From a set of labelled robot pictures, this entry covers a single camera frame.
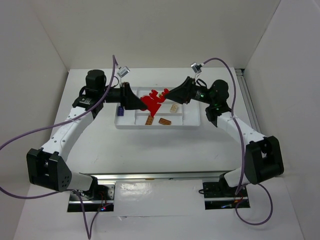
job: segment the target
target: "gray wall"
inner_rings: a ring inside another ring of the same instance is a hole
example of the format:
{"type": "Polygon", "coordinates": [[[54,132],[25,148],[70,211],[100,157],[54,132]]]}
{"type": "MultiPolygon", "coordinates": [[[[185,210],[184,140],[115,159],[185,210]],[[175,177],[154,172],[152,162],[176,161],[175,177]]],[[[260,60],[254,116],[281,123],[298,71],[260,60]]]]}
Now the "gray wall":
{"type": "MultiPolygon", "coordinates": [[[[0,143],[52,124],[67,77],[41,23],[25,0],[0,1],[0,143]]],[[[26,196],[26,154],[49,132],[25,137],[0,151],[0,186],[26,196]]],[[[13,239],[24,200],[0,192],[0,235],[13,239]]]]}
{"type": "Polygon", "coordinates": [[[31,0],[70,69],[188,67],[220,57],[244,68],[280,0],[31,0]]]}
{"type": "Polygon", "coordinates": [[[306,240],[319,239],[320,0],[282,0],[245,70],[263,133],[279,137],[306,240]]]}

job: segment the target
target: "brown item in tray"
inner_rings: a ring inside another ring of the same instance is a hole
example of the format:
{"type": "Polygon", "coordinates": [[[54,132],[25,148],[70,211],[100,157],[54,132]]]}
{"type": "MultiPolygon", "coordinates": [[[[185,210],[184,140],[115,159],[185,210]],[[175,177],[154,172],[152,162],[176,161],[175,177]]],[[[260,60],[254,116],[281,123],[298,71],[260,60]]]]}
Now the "brown item in tray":
{"type": "Polygon", "coordinates": [[[146,119],[145,125],[152,125],[154,119],[155,119],[154,117],[149,115],[148,118],[146,119]]]}
{"type": "Polygon", "coordinates": [[[159,123],[162,125],[171,125],[171,121],[164,118],[160,118],[159,123]]]}

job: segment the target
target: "blue object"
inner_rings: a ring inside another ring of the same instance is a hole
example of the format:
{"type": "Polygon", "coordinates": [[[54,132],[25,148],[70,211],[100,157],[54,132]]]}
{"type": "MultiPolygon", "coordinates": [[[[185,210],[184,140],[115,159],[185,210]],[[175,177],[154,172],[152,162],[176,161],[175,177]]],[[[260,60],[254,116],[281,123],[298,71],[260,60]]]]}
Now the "blue object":
{"type": "Polygon", "coordinates": [[[117,109],[117,114],[116,114],[118,117],[122,117],[125,115],[125,110],[122,106],[118,106],[118,109],[117,109]]]}

